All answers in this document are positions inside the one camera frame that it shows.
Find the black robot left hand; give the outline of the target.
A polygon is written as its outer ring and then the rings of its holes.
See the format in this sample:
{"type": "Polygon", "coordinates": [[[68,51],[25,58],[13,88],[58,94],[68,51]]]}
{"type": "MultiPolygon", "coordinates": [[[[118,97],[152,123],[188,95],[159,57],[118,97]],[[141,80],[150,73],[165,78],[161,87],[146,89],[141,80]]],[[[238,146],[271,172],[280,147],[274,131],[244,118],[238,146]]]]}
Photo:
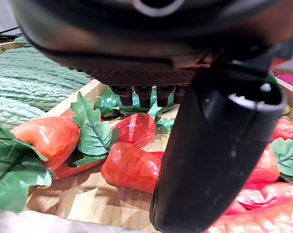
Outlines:
{"type": "Polygon", "coordinates": [[[150,221],[201,233],[238,195],[287,98],[269,71],[293,55],[293,0],[12,0],[27,40],[111,87],[124,106],[179,110],[150,221]]]}

